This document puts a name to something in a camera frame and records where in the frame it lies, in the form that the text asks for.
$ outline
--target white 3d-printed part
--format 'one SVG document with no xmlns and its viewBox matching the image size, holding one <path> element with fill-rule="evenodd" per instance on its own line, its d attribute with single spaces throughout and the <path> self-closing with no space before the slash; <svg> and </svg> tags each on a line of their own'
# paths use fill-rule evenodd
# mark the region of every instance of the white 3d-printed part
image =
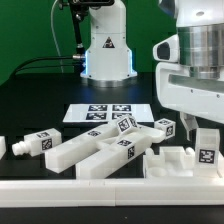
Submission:
<svg viewBox="0 0 224 224">
<path fill-rule="evenodd" d="M 5 137 L 0 136 L 0 159 L 6 152 Z"/>
</svg>

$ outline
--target cable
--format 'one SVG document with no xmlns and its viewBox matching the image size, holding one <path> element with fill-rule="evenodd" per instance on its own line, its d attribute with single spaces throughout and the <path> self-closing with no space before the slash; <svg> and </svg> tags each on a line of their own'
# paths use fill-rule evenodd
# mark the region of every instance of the cable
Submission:
<svg viewBox="0 0 224 224">
<path fill-rule="evenodd" d="M 16 73 L 20 71 L 23 67 L 25 67 L 28 64 L 32 64 L 37 61 L 57 61 L 57 60 L 71 60 L 73 59 L 72 56 L 61 56 L 61 57 L 41 57 L 41 58 L 33 58 L 28 61 L 23 62 L 20 64 L 9 76 L 9 78 L 15 78 Z"/>
<path fill-rule="evenodd" d="M 63 65 L 46 65 L 46 66 L 33 66 L 33 67 L 25 67 L 25 68 L 21 68 L 19 70 L 17 70 L 17 73 L 20 72 L 20 71 L 24 71 L 24 70 L 28 70 L 28 69 L 41 69 L 41 68 L 58 68 L 58 67 L 72 67 L 74 65 L 76 65 L 79 63 L 74 63 L 74 64 L 63 64 Z"/>
<path fill-rule="evenodd" d="M 52 8 L 51 8 L 51 31 L 52 31 L 54 44 L 55 44 L 58 56 L 61 57 L 61 51 L 60 51 L 60 48 L 59 48 L 59 45 L 58 45 L 58 41 L 57 41 L 57 37 L 56 37 L 56 34 L 55 34 L 55 29 L 54 29 L 54 12 L 55 12 L 55 8 L 56 8 L 57 3 L 58 3 L 58 0 L 55 0 L 54 4 L 52 5 Z M 61 72 L 64 73 L 63 61 L 62 60 L 60 60 L 60 64 L 61 64 Z"/>
</svg>

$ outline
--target robot logo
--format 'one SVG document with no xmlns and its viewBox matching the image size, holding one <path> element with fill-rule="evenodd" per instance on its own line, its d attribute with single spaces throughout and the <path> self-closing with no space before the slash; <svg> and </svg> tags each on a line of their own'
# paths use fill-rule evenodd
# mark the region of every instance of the robot logo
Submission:
<svg viewBox="0 0 224 224">
<path fill-rule="evenodd" d="M 103 45 L 103 48 L 115 48 L 110 37 L 107 38 L 105 44 Z"/>
</svg>

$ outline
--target black cable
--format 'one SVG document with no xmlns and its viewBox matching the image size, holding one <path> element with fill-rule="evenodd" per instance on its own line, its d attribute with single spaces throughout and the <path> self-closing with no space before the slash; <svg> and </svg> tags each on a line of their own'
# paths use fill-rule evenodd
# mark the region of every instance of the black cable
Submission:
<svg viewBox="0 0 224 224">
<path fill-rule="evenodd" d="M 79 64 L 79 63 L 77 62 L 77 63 L 74 63 L 74 64 L 65 64 L 65 65 L 46 65 L 46 66 L 25 67 L 25 68 L 21 68 L 21 69 L 17 70 L 17 73 L 20 72 L 20 71 L 29 70 L 29 69 L 60 68 L 61 66 L 72 67 L 76 64 Z"/>
<path fill-rule="evenodd" d="M 15 78 L 16 77 L 16 73 L 18 71 L 20 71 L 23 67 L 25 67 L 28 64 L 32 64 L 34 62 L 37 62 L 37 61 L 57 61 L 57 60 L 71 60 L 71 59 L 73 59 L 72 56 L 33 58 L 33 59 L 30 59 L 28 61 L 23 62 L 18 67 L 16 67 L 16 69 L 11 73 L 11 75 L 9 76 L 9 78 Z"/>
</svg>

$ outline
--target black and white pattern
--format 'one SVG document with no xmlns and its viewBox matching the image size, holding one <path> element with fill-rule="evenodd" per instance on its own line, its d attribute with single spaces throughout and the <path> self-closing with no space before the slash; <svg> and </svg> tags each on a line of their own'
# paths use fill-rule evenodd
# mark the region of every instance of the black and white pattern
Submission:
<svg viewBox="0 0 224 224">
<path fill-rule="evenodd" d="M 124 131 L 126 131 L 127 129 L 130 128 L 130 125 L 129 125 L 127 119 L 124 119 L 124 120 L 118 122 L 118 126 L 119 126 L 121 132 L 124 132 Z"/>
<path fill-rule="evenodd" d="M 113 105 L 113 111 L 131 111 L 131 105 Z"/>
<path fill-rule="evenodd" d="M 48 137 L 48 136 L 50 136 L 50 135 L 49 135 L 47 132 L 42 132 L 42 133 L 38 133 L 37 136 L 38 136 L 39 138 L 45 138 L 45 137 Z"/>
<path fill-rule="evenodd" d="M 88 113 L 86 120 L 106 120 L 107 113 Z"/>
<path fill-rule="evenodd" d="M 128 149 L 128 159 L 131 159 L 133 156 L 135 156 L 135 147 L 131 147 Z"/>
<path fill-rule="evenodd" d="M 215 151 L 201 149 L 200 154 L 199 154 L 199 162 L 214 164 L 215 163 Z"/>
<path fill-rule="evenodd" d="M 133 127 L 135 127 L 135 128 L 137 128 L 137 127 L 138 127 L 138 125 L 137 125 L 137 123 L 136 123 L 135 119 L 133 119 L 133 118 L 129 117 L 129 120 L 131 121 L 131 123 L 132 123 L 132 126 L 133 126 Z"/>
<path fill-rule="evenodd" d="M 88 133 L 88 135 L 91 135 L 91 136 L 93 136 L 93 137 L 96 137 L 96 136 L 98 136 L 98 135 L 100 135 L 100 134 L 101 134 L 101 133 L 98 132 L 98 131 L 91 131 L 91 132 Z"/>
<path fill-rule="evenodd" d="M 42 150 L 47 150 L 52 148 L 52 139 L 46 139 L 42 141 Z"/>
<path fill-rule="evenodd" d="M 107 111 L 107 105 L 90 105 L 88 111 Z"/>
<path fill-rule="evenodd" d="M 132 115 L 131 113 L 112 113 L 112 120 L 121 118 L 124 115 Z"/>
<path fill-rule="evenodd" d="M 166 129 L 166 136 L 171 136 L 173 134 L 173 126 Z"/>
<path fill-rule="evenodd" d="M 170 122 L 167 121 L 167 120 L 161 120 L 161 121 L 159 121 L 158 123 L 160 123 L 160 124 L 162 124 L 162 125 L 168 125 L 168 124 L 170 124 Z"/>
<path fill-rule="evenodd" d="M 129 141 L 127 141 L 127 140 L 121 140 L 121 141 L 118 142 L 117 144 L 126 147 L 126 146 L 130 145 L 131 143 L 132 143 L 132 142 L 129 142 Z"/>
</svg>

